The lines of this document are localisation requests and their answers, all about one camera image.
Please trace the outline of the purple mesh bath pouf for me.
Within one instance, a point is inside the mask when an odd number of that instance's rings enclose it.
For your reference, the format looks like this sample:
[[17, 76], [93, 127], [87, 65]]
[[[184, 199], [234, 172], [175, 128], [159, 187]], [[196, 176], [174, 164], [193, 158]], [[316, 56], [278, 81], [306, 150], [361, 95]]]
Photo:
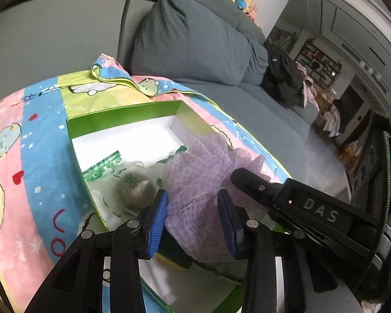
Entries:
[[188, 256], [200, 263], [230, 262], [217, 210], [217, 194], [227, 189], [235, 205], [256, 220], [267, 210], [239, 191], [231, 173], [243, 167], [269, 180], [261, 172], [264, 158], [252, 158], [242, 148], [230, 149], [220, 134], [190, 136], [186, 151], [165, 163], [163, 186], [169, 194], [165, 227]]

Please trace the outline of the clear green printed bag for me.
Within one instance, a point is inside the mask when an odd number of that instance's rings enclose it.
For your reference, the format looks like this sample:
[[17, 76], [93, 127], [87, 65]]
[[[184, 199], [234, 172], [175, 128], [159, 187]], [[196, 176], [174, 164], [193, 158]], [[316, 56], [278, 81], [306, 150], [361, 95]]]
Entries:
[[140, 210], [150, 206], [163, 188], [164, 165], [175, 155], [187, 151], [185, 145], [167, 157], [145, 165], [128, 162], [116, 151], [82, 173], [93, 200], [103, 206], [107, 216], [121, 220], [135, 218]]

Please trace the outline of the colourful cartoon blanket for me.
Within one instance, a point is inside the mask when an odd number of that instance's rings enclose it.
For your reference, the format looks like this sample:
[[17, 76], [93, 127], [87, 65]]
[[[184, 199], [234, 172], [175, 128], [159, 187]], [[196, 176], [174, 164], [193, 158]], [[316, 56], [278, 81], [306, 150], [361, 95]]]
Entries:
[[115, 107], [184, 101], [211, 129], [263, 173], [289, 173], [261, 143], [211, 99], [165, 77], [131, 76], [109, 56], [91, 69], [50, 78], [0, 101], [0, 283], [5, 300], [23, 312], [51, 268], [83, 230], [103, 223], [80, 178], [66, 127], [69, 118]]

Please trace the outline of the pink clothing on sofa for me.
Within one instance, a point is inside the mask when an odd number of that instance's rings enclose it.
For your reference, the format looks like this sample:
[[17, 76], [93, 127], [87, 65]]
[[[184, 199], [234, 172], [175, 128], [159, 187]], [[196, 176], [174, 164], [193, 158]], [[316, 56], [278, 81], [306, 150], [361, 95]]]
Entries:
[[303, 79], [302, 87], [302, 106], [305, 108], [309, 103], [315, 106], [317, 111], [320, 107], [316, 101], [317, 91], [314, 87], [314, 80], [307, 74], [306, 68], [299, 62], [295, 62], [298, 71], [300, 72]]

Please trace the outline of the black clothing on sofa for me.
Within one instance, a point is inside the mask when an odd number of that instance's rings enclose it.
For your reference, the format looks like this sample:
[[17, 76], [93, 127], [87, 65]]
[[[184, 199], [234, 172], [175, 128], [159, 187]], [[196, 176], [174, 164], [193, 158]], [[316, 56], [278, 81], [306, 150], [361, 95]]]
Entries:
[[268, 68], [261, 88], [283, 107], [299, 106], [302, 103], [303, 77], [295, 62], [278, 45], [265, 42], [268, 53]]

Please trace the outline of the green white storage box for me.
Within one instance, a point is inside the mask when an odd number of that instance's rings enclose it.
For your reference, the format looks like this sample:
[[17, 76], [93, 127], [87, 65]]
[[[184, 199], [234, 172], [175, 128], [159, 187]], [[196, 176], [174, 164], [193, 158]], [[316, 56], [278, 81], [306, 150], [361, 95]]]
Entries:
[[[117, 107], [67, 120], [81, 172], [112, 153], [128, 163], [159, 169], [195, 136], [218, 134], [181, 100]], [[241, 312], [244, 286], [195, 264], [181, 269], [161, 254], [139, 262], [147, 312]]]

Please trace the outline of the grey sofa throw pillow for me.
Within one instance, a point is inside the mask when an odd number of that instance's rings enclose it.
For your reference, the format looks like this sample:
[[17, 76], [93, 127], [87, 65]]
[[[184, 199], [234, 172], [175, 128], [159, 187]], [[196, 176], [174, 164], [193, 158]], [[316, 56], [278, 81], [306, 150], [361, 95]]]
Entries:
[[228, 86], [260, 85], [266, 49], [194, 0], [158, 0], [138, 32], [135, 75]]

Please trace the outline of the grey corner sofa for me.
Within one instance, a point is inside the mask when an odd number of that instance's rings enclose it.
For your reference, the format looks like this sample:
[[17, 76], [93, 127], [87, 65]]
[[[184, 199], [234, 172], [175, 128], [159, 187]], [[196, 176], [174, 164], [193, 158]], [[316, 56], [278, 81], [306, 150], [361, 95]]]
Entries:
[[226, 0], [0, 0], [0, 101], [113, 55], [134, 75], [184, 84], [243, 125], [293, 176], [337, 195], [347, 178], [305, 110], [261, 87], [263, 33]]

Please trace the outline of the black wall shelf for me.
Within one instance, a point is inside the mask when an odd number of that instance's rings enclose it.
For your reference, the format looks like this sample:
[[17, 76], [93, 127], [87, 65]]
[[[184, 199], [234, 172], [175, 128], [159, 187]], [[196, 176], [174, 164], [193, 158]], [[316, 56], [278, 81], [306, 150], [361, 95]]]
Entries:
[[324, 51], [314, 45], [312, 40], [307, 40], [295, 61], [303, 65], [307, 75], [322, 89], [330, 89], [340, 76], [342, 64], [340, 60], [333, 60]]

